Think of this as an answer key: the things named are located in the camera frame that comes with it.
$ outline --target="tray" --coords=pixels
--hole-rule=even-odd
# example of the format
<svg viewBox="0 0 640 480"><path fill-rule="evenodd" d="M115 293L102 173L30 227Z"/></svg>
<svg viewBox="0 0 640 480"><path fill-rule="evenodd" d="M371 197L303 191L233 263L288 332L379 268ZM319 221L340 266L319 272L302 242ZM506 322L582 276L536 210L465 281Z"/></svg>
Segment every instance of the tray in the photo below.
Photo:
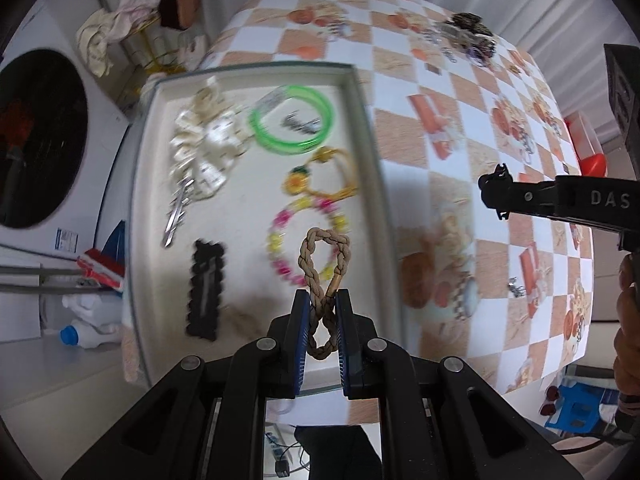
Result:
<svg viewBox="0 0 640 480"><path fill-rule="evenodd" d="M350 65L307 62L215 68L162 80L145 111L131 199L127 272L134 325L150 382L158 382L185 355L219 359L232 355L249 341L229 323L226 326L224 316L215 342L184 333L196 239L226 245L221 304L254 316L263 333L273 317L290 311L296 288L281 280L271 267L266 237L276 213L297 198L282 190L286 174L303 164L312 152L278 155L252 140L223 188L212 198L191 203L174 244L168 249L162 247L166 213L175 190L168 176L174 118L212 74L228 99L248 106L277 86L289 84L311 86L329 99L334 107L334 126L324 145L351 153L359 186L355 197L338 202L350 221L353 253L341 286L349 289L357 314L371 317L381 336L402 344L398 259L376 143L355 69ZM335 161L314 163L311 170L315 189L333 191L342 187L336 168ZM311 210L297 213L290 221L284 250L291 263L297 259L306 231L315 225L329 227L326 218ZM318 244L314 254L316 269L321 269L329 256L329 246ZM316 340L322 344L326 338L321 325ZM337 352L325 361L306 357L303 392L339 384Z"/></svg>

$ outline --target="tablecloth food print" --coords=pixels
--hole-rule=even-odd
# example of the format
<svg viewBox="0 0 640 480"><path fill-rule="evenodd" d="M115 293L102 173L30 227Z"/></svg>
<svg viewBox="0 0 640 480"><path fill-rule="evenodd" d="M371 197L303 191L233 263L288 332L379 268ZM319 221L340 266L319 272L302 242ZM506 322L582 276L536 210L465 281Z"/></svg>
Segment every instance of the tablecloth food print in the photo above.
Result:
<svg viewBox="0 0 640 480"><path fill-rule="evenodd" d="M428 40L450 15L424 0L248 0L202 67L304 59L358 68L399 256L435 253L433 297L404 307L405 346L459 355L504 393L584 354L591 231L516 214L499 221L482 204L478 177L498 163L521 182L579 174L578 163L531 56L496 38L491 68L453 48L452 62L447 40ZM523 297L510 293L512 277Z"/></svg>

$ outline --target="dark round glass door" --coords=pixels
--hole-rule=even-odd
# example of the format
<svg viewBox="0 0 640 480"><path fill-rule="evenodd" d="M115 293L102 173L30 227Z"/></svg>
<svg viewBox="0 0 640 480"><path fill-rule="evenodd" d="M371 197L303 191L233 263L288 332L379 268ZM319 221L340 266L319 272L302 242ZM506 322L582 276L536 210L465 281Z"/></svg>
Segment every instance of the dark round glass door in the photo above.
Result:
<svg viewBox="0 0 640 480"><path fill-rule="evenodd" d="M82 162L88 109L76 67L31 50L0 72L0 224L27 228L67 196Z"/></svg>

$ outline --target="yellow hair tie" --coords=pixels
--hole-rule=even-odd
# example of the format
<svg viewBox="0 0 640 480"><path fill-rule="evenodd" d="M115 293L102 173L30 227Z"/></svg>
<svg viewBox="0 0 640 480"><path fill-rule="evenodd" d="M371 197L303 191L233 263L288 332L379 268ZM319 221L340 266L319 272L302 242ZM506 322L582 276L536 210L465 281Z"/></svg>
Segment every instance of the yellow hair tie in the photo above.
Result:
<svg viewBox="0 0 640 480"><path fill-rule="evenodd" d="M344 158L344 161L348 167L348 174L346 175L346 183L345 186L335 193L325 193L324 191L316 191L309 188L309 180L310 174L308 165L312 162L320 162L324 164L328 162L334 156L341 155ZM315 153L311 156L311 158L304 163L302 166L296 166L287 175L282 187L284 191L290 195L297 195L299 193L308 193L309 195L319 196L322 198L328 198L333 202L337 202L338 200L343 200L350 196L356 195L358 192L358 187L356 186L355 181L355 168L351 161L351 157L349 153L345 150L341 150L340 148L329 148L327 146L322 146L318 148Z"/></svg>

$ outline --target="black hair clip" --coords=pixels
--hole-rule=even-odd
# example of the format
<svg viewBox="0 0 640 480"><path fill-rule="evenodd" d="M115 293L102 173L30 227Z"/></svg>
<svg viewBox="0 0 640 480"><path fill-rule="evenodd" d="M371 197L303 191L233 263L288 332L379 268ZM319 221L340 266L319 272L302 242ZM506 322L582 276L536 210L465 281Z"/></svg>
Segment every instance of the black hair clip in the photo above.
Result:
<svg viewBox="0 0 640 480"><path fill-rule="evenodd" d="M215 341L225 248L222 244L211 244L202 240L196 240L194 245L186 333Z"/></svg>

